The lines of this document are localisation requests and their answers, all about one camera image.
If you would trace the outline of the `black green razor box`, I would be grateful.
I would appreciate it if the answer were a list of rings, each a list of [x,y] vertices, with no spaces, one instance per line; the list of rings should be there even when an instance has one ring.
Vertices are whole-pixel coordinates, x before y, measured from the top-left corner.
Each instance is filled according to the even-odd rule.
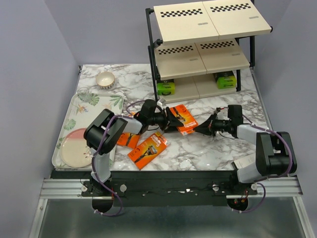
[[[157,94],[161,96],[173,95],[175,93],[175,83],[173,79],[158,80]]]
[[[213,74],[218,89],[235,88],[237,80],[233,71],[218,72]]]

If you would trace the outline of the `orange Gillette Fusion5 box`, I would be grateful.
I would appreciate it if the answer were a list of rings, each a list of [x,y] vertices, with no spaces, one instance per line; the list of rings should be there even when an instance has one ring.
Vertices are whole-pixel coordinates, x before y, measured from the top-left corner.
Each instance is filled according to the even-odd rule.
[[[123,133],[121,134],[116,144],[118,146],[134,149],[138,145],[139,139],[140,139],[140,135],[133,134],[133,133]]]

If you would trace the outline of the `beige black three-tier shelf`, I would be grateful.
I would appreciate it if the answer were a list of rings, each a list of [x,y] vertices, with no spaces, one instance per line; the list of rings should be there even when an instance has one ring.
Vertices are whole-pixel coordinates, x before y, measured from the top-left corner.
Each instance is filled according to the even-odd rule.
[[[181,102],[241,90],[241,70],[255,65],[255,37],[272,32],[252,0],[208,0],[146,9],[156,100]],[[235,88],[218,89],[213,74],[233,71]],[[173,79],[175,93],[157,94]]]

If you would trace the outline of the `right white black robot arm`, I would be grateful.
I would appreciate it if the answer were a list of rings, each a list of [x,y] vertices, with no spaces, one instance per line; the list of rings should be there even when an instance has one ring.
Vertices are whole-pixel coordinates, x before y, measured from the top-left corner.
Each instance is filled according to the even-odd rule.
[[[296,171],[296,157],[288,132],[263,128],[250,120],[245,122],[240,105],[228,105],[225,107],[227,118],[219,119],[218,114],[223,109],[216,108],[206,121],[194,128],[194,132],[212,137],[226,133],[233,140],[243,140],[255,146],[254,161],[242,168],[236,167],[229,177],[228,189],[231,193],[241,193],[246,184],[286,177]]]

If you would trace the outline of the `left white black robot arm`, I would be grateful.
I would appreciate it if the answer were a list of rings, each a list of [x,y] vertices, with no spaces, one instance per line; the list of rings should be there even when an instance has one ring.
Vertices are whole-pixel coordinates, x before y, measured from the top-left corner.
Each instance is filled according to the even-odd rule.
[[[169,107],[162,108],[152,99],[143,101],[140,111],[132,116],[116,115],[104,109],[86,128],[84,139],[93,153],[91,176],[93,191],[99,196],[109,192],[109,154],[123,133],[141,135],[149,126],[157,125],[162,131],[182,127],[183,123],[174,116]]]

